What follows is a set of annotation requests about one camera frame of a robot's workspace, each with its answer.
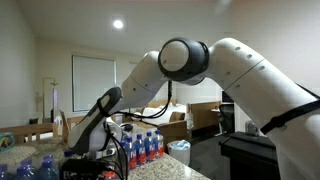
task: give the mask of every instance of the desk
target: desk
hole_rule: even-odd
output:
[[[132,136],[134,137],[136,133],[145,133],[146,130],[143,128],[136,127]],[[13,151],[7,151],[0,154],[1,163],[9,164],[9,167],[15,167],[19,162],[28,157],[33,158],[42,158],[43,155],[53,154],[55,161],[59,162],[63,158],[63,151],[67,149],[65,145],[61,143],[61,137],[51,140],[44,140],[38,143],[29,143],[29,144],[19,144],[18,147],[28,147],[29,149],[34,149],[34,152],[27,154],[26,157],[21,157],[18,152],[12,149]],[[157,159],[152,163],[145,164],[141,167],[138,167],[130,172],[129,179],[131,180],[144,180],[144,179],[172,179],[172,180],[209,180],[207,177],[198,173],[197,171],[189,168],[183,163],[177,161],[173,157],[165,154],[163,158]]]
[[[231,180],[280,180],[275,146],[266,137],[236,132],[222,142],[221,154],[230,158]]]

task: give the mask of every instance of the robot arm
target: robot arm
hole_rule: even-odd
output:
[[[195,85],[204,78],[217,82],[259,128],[275,116],[317,100],[239,41],[226,38],[208,48],[201,42],[174,38],[160,52],[146,54],[121,89],[112,88],[98,100],[72,129],[69,147],[76,153],[103,149],[108,138],[102,126],[105,116],[147,104],[168,80]],[[290,173],[284,170],[288,163],[282,162],[291,163],[305,179],[320,177],[320,111],[316,109],[266,131],[277,154],[285,155],[285,160],[279,158],[283,179],[289,179]]]

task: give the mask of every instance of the countertop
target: countertop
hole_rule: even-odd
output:
[[[146,129],[135,126],[130,135],[135,138],[136,134],[141,133],[145,135],[146,132]],[[9,170],[12,170],[25,158],[31,157],[35,161],[39,161],[46,154],[52,154],[55,161],[59,162],[63,158],[63,152],[67,149],[68,147],[66,145],[61,144],[60,138],[41,140],[40,142],[29,144],[19,144],[13,149],[0,154],[0,163],[7,163]],[[167,154],[160,159],[130,171],[129,179],[209,180],[204,175]]]

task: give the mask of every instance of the blue bottle cap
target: blue bottle cap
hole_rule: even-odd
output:
[[[24,176],[28,174],[28,169],[26,168],[26,166],[20,166],[17,169],[17,174],[18,176]]]
[[[64,152],[64,157],[71,157],[72,155],[73,155],[73,152],[70,149]]]
[[[28,158],[28,159],[25,159],[25,160],[21,161],[21,165],[31,165],[31,164],[32,164],[32,159],[31,158]]]
[[[137,139],[141,139],[142,138],[142,134],[137,134]]]
[[[43,160],[45,160],[45,159],[53,159],[53,155],[47,154],[47,155],[43,156]]]
[[[52,161],[50,161],[50,160],[42,161],[42,167],[43,168],[52,168]]]
[[[131,136],[128,136],[128,137],[127,137],[127,141],[128,141],[128,142],[132,142],[132,137],[131,137]]]
[[[121,141],[121,142],[120,142],[120,145],[121,145],[122,147],[125,147],[126,144],[127,144],[127,143],[126,143],[125,141]]]
[[[0,171],[7,171],[8,165],[7,164],[0,164]]]

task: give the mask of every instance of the floor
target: floor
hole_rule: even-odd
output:
[[[219,142],[227,137],[216,129],[201,131],[193,134],[191,140],[191,158],[189,167],[203,174],[211,180],[229,180],[229,158],[221,156]]]

